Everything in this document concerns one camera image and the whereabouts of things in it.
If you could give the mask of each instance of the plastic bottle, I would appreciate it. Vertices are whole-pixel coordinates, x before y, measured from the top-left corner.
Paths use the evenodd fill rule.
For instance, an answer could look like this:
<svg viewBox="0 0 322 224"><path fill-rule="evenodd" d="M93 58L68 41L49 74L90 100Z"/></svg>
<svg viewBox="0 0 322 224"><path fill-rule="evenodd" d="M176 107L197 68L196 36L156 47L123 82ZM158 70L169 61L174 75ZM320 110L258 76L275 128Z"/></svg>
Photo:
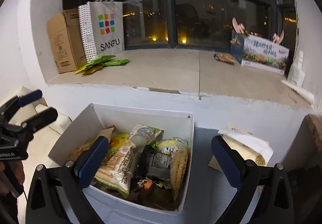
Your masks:
<svg viewBox="0 0 322 224"><path fill-rule="evenodd" d="M293 64L289 70L287 80L299 87L302 87L305 72L302 71L303 51L299 51L294 59Z"/></svg>

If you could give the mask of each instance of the window pane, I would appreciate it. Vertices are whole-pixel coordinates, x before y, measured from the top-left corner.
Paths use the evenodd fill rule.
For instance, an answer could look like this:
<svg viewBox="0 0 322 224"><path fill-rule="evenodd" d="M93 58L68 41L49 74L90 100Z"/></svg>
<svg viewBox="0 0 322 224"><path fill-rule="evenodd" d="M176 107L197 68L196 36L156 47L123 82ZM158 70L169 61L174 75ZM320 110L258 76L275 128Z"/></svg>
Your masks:
<svg viewBox="0 0 322 224"><path fill-rule="evenodd" d="M165 0L123 2L125 46L168 44Z"/></svg>
<svg viewBox="0 0 322 224"><path fill-rule="evenodd" d="M230 48L232 18L268 36L267 10L246 0L175 0L178 44Z"/></svg>

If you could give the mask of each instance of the gray fabric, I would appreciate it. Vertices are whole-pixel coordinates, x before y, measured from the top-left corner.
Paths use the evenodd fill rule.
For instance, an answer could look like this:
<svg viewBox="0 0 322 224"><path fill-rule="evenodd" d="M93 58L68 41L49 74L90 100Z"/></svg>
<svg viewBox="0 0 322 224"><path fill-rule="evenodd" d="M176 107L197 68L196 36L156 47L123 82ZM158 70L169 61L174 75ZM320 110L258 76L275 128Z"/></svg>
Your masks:
<svg viewBox="0 0 322 224"><path fill-rule="evenodd" d="M208 166L213 155L210 147L211 139L217 135L217 132L213 129L194 129L189 186L181 213L159 213L139 209L107 198L91 188L86 188L83 192L106 224L215 223L236 193L236 189L229 185L223 173ZM249 221L258 198L258 192L256 192L241 223ZM70 212L71 209L66 200L61 199L71 222L78 223Z"/></svg>

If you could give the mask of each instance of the beige surface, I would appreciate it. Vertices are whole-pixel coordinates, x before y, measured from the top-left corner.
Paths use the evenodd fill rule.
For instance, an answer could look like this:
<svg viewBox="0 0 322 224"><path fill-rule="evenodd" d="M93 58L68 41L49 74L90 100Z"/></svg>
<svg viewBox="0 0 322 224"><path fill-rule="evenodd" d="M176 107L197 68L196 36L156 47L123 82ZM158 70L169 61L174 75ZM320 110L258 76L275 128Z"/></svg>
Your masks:
<svg viewBox="0 0 322 224"><path fill-rule="evenodd" d="M199 52L189 50L131 50L117 54L124 66L106 67L89 76L59 74L48 83L127 85L186 92L199 91Z"/></svg>
<svg viewBox="0 0 322 224"><path fill-rule="evenodd" d="M230 65L211 51L144 49L124 51L117 58L131 62L106 67L92 75L59 74L48 83L147 87L151 91L226 95L271 101L297 109L310 105L281 83L284 76L266 70Z"/></svg>
<svg viewBox="0 0 322 224"><path fill-rule="evenodd" d="M281 83L284 76L214 59L214 53L200 51L200 94L226 95L277 102L294 108L310 105Z"/></svg>

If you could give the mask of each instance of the metal screw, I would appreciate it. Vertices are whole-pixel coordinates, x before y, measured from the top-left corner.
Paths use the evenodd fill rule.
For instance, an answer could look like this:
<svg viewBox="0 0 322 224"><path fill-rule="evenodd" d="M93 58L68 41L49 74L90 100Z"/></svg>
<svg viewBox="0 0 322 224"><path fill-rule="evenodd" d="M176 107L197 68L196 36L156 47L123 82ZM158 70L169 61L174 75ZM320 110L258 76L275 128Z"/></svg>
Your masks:
<svg viewBox="0 0 322 224"><path fill-rule="evenodd" d="M281 163L277 163L277 164L276 164L276 167L277 167L278 169L284 169L284 166L283 166Z"/></svg>
<svg viewBox="0 0 322 224"><path fill-rule="evenodd" d="M67 162L65 163L65 166L66 166L67 168L70 168L72 165L74 165L74 162L73 162L73 161L67 161Z"/></svg>
<svg viewBox="0 0 322 224"><path fill-rule="evenodd" d="M39 164L37 167L36 167L36 170L37 171L41 171L43 169L43 164Z"/></svg>
<svg viewBox="0 0 322 224"><path fill-rule="evenodd" d="M252 161L252 160L246 160L246 165L247 166L249 166L249 167L252 167L252 166L254 166L254 161Z"/></svg>

